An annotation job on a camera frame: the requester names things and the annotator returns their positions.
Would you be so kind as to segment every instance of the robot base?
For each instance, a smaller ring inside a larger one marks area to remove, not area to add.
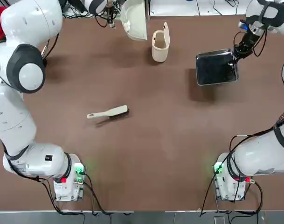
[[[213,172],[215,172],[222,161],[226,158],[229,153],[222,153],[215,165],[213,166]],[[222,164],[222,167],[219,169],[219,173],[215,175],[214,179],[214,186],[215,186],[215,198],[216,200],[222,201],[234,201],[236,191],[236,201],[240,201],[244,199],[244,192],[245,192],[245,181],[240,182],[238,186],[238,181],[234,180],[227,168],[227,161]]]
[[[69,154],[71,157],[71,171],[70,175],[66,179],[66,182],[56,183],[54,182],[55,198],[56,201],[68,202],[78,201],[83,199],[84,191],[84,175],[78,179],[79,174],[76,173],[77,167],[80,167],[84,171],[84,166],[80,159],[75,154]]]

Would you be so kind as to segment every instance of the brown table surface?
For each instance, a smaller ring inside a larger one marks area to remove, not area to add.
[[[264,130],[284,111],[281,35],[268,35],[259,58],[240,61],[238,82],[197,86],[195,55],[231,48],[240,18],[152,18],[147,42],[130,40],[120,23],[112,30],[93,19],[65,20],[44,87],[25,95],[36,140],[79,155],[106,210],[199,209],[211,164],[228,151],[231,137]],[[164,21],[171,45],[167,61],[157,64],[151,37]],[[123,104],[128,118],[86,118]],[[0,144],[0,210],[52,210],[44,187],[5,171],[2,156]],[[284,175],[255,179],[264,191],[263,209],[284,210]],[[90,210],[87,192],[83,202],[63,208]],[[253,186],[235,209],[255,209],[258,201]],[[231,206],[221,203],[221,209]],[[215,209],[211,189],[205,210]]]

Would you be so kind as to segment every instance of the green indicator light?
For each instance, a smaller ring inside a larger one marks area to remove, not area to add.
[[[214,165],[214,169],[215,169],[215,172],[218,171],[218,173],[220,174],[222,172],[222,166],[221,166],[221,162],[217,162],[215,165]]]

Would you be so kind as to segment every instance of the brush handle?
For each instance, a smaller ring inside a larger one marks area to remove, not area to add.
[[[100,118],[100,117],[108,117],[108,113],[106,112],[100,112],[100,113],[91,113],[87,115],[88,119],[92,118]]]

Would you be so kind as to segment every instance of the beige cup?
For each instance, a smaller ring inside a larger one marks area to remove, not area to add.
[[[170,34],[168,24],[165,22],[164,30],[157,30],[152,36],[152,57],[157,62],[164,62],[168,56]]]

